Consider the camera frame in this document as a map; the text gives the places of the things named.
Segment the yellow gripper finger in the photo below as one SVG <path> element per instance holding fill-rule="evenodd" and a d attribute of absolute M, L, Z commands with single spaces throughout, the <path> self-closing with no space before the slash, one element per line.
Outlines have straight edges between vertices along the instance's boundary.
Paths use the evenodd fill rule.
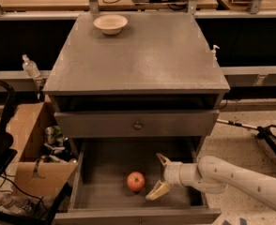
<path fill-rule="evenodd" d="M 168 193 L 171 189 L 171 186 L 166 182 L 162 182 L 159 180 L 153 189 L 146 195 L 146 199 L 148 201 L 154 201 L 157 200 L 159 197 L 165 195 Z"/>
<path fill-rule="evenodd" d="M 157 153 L 156 156 L 164 168 L 166 168 L 171 164 L 171 160 L 168 157 L 164 156 L 163 154 Z"/>

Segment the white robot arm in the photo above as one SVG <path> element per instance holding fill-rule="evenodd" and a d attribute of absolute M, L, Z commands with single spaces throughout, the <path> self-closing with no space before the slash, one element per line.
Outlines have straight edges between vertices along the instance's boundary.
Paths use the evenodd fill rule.
<path fill-rule="evenodd" d="M 161 153 L 156 156 L 163 167 L 159 180 L 146 195 L 154 201 L 173 187 L 192 187 L 210 194 L 220 194 L 228 186 L 239 189 L 276 211 L 276 178 L 243 169 L 213 156 L 200 157 L 196 163 L 171 161 Z"/>

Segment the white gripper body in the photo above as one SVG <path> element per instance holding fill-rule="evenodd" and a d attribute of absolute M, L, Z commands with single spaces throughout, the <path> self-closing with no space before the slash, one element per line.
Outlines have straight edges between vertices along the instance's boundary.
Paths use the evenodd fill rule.
<path fill-rule="evenodd" d="M 201 179 L 195 163 L 169 162 L 164 165 L 163 183 L 171 187 L 193 187 Z"/>

